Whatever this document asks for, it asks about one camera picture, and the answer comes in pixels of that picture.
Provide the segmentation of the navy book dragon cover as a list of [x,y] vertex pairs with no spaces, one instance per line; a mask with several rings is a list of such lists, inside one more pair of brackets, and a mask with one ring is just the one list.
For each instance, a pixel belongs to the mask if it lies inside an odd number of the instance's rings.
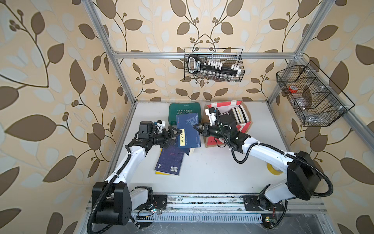
[[176,116],[177,128],[182,130],[182,133],[178,136],[177,141],[178,148],[200,148],[201,139],[193,128],[194,124],[199,123],[197,113],[177,115]]

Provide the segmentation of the purple navy barcode book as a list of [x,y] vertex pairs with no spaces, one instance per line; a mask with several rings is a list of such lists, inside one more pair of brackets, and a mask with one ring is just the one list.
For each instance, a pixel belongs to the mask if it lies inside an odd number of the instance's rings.
[[181,171],[184,156],[188,156],[192,152],[193,148],[181,149],[178,148],[177,145],[163,148],[155,166],[155,171],[178,176]]

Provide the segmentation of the navy book small yellow label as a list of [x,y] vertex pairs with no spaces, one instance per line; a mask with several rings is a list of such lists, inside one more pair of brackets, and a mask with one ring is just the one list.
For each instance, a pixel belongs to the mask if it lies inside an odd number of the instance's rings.
[[229,110],[229,111],[228,111],[228,114],[229,114],[231,117],[233,117],[233,119],[234,119],[235,121],[237,121],[237,118],[236,118],[236,114],[235,114],[234,109]]

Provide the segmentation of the black brown cover book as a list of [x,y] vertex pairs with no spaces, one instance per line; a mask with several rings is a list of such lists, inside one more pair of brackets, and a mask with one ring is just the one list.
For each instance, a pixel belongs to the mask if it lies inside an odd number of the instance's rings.
[[242,113],[241,107],[240,106],[236,107],[235,111],[236,111],[237,116],[238,116],[238,123],[246,123],[246,118],[245,118],[245,115],[243,115],[243,113]]

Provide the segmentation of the burlap canvas bag red front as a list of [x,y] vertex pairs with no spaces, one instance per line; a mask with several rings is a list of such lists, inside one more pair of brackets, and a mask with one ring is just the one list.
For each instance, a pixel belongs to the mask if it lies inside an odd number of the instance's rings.
[[198,128],[206,139],[206,146],[228,146],[232,151],[243,153],[252,124],[246,107],[240,101],[212,103],[205,106],[204,114]]

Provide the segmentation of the black wolf cover book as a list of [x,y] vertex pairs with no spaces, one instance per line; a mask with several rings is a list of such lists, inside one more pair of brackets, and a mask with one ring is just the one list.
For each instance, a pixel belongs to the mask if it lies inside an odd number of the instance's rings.
[[245,111],[245,109],[243,108],[242,105],[240,105],[240,110],[241,110],[241,112],[242,112],[243,121],[244,121],[245,123],[247,123],[247,122],[249,121],[249,117],[248,117],[248,115],[247,115],[247,113],[246,113],[246,111]]

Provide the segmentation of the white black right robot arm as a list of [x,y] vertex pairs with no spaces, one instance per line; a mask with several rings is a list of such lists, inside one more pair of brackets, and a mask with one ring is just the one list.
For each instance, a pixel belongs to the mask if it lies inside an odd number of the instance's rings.
[[255,157],[287,176],[277,184],[265,186],[258,194],[255,204],[263,210],[269,210],[281,201],[310,200],[312,196],[329,197],[333,194],[332,181],[315,165],[308,153],[283,151],[260,142],[240,132],[234,118],[222,115],[217,108],[209,108],[206,112],[209,122],[194,124],[193,128],[204,137],[223,139],[237,164],[244,164],[249,157]]

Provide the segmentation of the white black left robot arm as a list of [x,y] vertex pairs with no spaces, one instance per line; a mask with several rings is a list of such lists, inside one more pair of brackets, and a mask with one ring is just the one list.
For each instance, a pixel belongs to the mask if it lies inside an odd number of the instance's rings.
[[[140,163],[153,146],[168,148],[182,130],[173,126],[165,127],[165,122],[142,121],[134,138],[124,145],[124,159],[113,173],[103,182],[97,182],[92,190],[92,209],[87,222],[87,233],[103,234],[114,225],[126,225],[132,221],[137,227],[138,221],[131,215],[137,208],[154,212],[157,202],[152,187],[138,186],[129,190],[129,183]],[[98,231],[94,224],[103,224]]]

